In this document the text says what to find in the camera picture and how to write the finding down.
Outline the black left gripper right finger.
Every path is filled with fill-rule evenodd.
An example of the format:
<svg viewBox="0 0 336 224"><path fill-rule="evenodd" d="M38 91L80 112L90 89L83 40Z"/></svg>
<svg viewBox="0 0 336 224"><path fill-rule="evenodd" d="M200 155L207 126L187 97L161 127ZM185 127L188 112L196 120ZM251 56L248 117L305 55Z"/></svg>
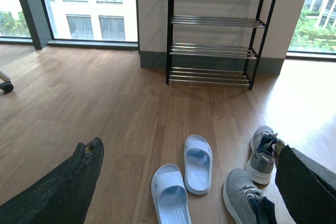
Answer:
<svg viewBox="0 0 336 224"><path fill-rule="evenodd" d="M275 182L295 223L335 223L334 172L287 145Z"/></svg>

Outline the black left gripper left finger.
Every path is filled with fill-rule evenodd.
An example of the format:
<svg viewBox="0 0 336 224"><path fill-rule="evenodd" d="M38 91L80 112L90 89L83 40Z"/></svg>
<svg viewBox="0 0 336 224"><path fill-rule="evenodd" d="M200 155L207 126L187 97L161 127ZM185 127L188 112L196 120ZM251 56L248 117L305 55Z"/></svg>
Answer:
<svg viewBox="0 0 336 224"><path fill-rule="evenodd" d="M1 223L84 223L104 157L95 137L33 185L1 205Z"/></svg>

